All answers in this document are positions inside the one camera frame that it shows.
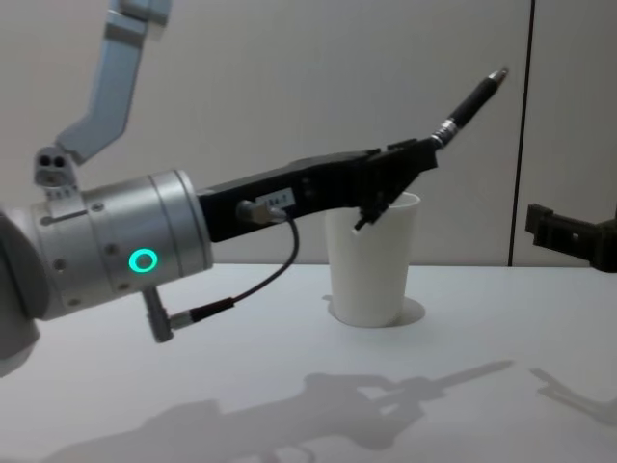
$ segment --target cup rim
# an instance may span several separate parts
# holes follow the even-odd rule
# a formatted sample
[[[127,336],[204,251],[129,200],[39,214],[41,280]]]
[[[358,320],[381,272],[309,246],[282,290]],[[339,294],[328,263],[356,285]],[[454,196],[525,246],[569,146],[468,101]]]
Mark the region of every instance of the cup rim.
[[[404,191],[403,194],[396,198],[396,200],[394,200],[394,203],[389,206],[389,209],[403,209],[405,207],[414,207],[415,205],[420,204],[421,201],[422,200],[420,199],[420,196],[415,195],[414,193],[408,193],[407,191]]]

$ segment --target silver cylindrical joint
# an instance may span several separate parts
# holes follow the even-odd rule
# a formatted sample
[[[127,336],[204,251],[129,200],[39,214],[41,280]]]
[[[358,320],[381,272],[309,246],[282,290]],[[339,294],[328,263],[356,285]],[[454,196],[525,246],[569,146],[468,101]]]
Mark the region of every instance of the silver cylindrical joint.
[[[191,326],[193,323],[194,321],[188,311],[170,316],[170,326],[173,330],[181,330],[182,328]]]
[[[212,266],[210,241],[189,178],[171,171],[83,193],[83,210],[54,217],[32,207],[28,231],[50,286],[55,318]]]

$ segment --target white tabletop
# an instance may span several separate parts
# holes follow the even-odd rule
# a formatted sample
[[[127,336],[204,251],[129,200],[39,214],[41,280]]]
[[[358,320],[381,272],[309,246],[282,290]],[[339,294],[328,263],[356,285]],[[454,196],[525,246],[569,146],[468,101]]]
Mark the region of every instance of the white tabletop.
[[[275,268],[219,265],[162,294],[177,312]],[[40,324],[0,381],[0,462],[614,463],[614,278],[412,267],[426,316],[358,329],[328,312],[328,267],[299,265],[162,345],[131,296]]]

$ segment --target screw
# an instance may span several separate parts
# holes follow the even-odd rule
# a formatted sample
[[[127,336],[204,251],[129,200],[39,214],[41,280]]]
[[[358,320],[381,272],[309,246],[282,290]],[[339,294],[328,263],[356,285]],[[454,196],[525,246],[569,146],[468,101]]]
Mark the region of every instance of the screw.
[[[64,259],[56,259],[54,260],[54,270],[62,273],[67,269],[67,261]]]
[[[119,252],[117,244],[111,243],[105,246],[105,254],[107,256],[115,256]]]

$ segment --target black bracket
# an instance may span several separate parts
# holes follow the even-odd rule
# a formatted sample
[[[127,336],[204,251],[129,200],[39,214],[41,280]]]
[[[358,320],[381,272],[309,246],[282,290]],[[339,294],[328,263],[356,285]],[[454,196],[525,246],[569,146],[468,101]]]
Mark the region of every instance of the black bracket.
[[[588,260],[603,272],[617,272],[617,219],[591,224],[532,204],[524,229],[533,233],[534,246]]]

